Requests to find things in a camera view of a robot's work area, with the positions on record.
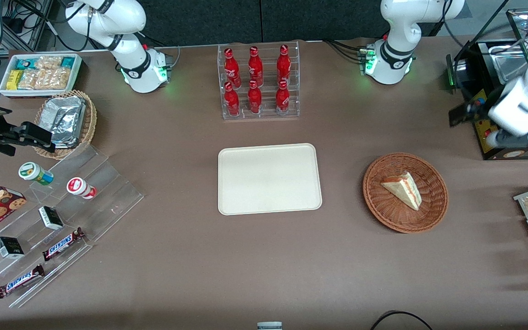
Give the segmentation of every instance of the red lid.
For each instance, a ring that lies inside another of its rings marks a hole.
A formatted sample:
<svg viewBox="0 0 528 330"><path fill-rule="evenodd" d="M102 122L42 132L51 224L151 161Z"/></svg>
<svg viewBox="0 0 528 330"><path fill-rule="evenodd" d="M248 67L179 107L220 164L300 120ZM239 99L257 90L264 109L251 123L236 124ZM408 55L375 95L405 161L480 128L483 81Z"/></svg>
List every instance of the red lid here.
<svg viewBox="0 0 528 330"><path fill-rule="evenodd" d="M224 50L225 58L230 59L233 57L233 50L231 48L226 48Z"/></svg>
<svg viewBox="0 0 528 330"><path fill-rule="evenodd" d="M66 186L66 189L70 193L76 193L79 190L84 190L82 187L84 186L84 181L80 177L72 178L71 181Z"/></svg>

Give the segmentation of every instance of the white tray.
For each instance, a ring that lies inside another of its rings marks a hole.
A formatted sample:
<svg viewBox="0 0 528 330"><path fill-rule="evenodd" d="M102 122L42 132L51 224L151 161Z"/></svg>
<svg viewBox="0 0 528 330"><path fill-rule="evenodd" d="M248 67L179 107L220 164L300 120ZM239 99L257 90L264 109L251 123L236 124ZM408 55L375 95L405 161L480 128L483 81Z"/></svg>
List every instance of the white tray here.
<svg viewBox="0 0 528 330"><path fill-rule="evenodd" d="M75 58L73 66L71 67L71 75L69 75L69 81L66 84L64 89L42 89L42 90L8 90L6 89L6 84L9 78L9 73L15 69L17 61L23 59L33 59L39 58L40 56L62 56L63 58ZM42 54L21 54L13 55L9 59L8 66L5 70L4 77L0 83L0 93L8 98L37 98L42 96L52 96L56 94L61 94L65 92L70 92L75 86L75 81L77 80L77 75L79 74L79 68L81 65L82 59L79 55L75 53L42 53Z"/></svg>
<svg viewBox="0 0 528 330"><path fill-rule="evenodd" d="M224 149L218 174L222 215L321 207L317 154L308 143Z"/></svg>

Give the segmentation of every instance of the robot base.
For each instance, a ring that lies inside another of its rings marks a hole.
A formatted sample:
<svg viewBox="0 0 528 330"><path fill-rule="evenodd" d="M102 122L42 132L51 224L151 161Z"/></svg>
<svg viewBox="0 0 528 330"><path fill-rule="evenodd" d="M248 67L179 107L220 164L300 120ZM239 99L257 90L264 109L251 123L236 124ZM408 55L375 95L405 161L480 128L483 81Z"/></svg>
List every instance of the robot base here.
<svg viewBox="0 0 528 330"><path fill-rule="evenodd" d="M123 70L121 71L126 83L138 93L152 92L156 88L159 88L163 83L168 83L170 81L170 75L168 75L169 66L167 65L166 56L154 49L148 49L146 52L148 52L150 56L150 64L142 73L141 77L133 79L132 77L128 77Z"/></svg>
<svg viewBox="0 0 528 330"><path fill-rule="evenodd" d="M368 62L365 64L364 74L374 78L381 84L396 84L409 72L412 60L409 60L407 64L401 62L403 65L400 69L392 69L381 54L381 46L383 44L384 40L378 40L375 44L366 46L368 50L374 50L374 53L373 55L371 53L366 54Z"/></svg>

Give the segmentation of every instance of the sandwich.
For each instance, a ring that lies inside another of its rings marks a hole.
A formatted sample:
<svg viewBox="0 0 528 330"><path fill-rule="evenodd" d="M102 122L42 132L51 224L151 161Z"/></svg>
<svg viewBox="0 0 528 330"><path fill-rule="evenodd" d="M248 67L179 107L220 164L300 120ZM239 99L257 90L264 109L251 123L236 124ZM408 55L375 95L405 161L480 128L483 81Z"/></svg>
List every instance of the sandwich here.
<svg viewBox="0 0 528 330"><path fill-rule="evenodd" d="M411 209L419 211L421 194L411 173L405 172L402 176L388 177L381 182L381 185Z"/></svg>

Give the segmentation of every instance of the dark wall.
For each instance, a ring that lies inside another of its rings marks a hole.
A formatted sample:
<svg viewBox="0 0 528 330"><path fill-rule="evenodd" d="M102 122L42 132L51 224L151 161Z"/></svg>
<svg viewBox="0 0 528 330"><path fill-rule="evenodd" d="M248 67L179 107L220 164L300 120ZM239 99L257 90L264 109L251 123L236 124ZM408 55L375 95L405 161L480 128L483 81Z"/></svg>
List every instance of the dark wall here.
<svg viewBox="0 0 528 330"><path fill-rule="evenodd" d="M138 0L154 39L169 46L262 40L259 0Z"/></svg>
<svg viewBox="0 0 528 330"><path fill-rule="evenodd" d="M388 31L380 0L138 0L144 33L167 45L294 39L379 38ZM423 34L434 24L422 25Z"/></svg>

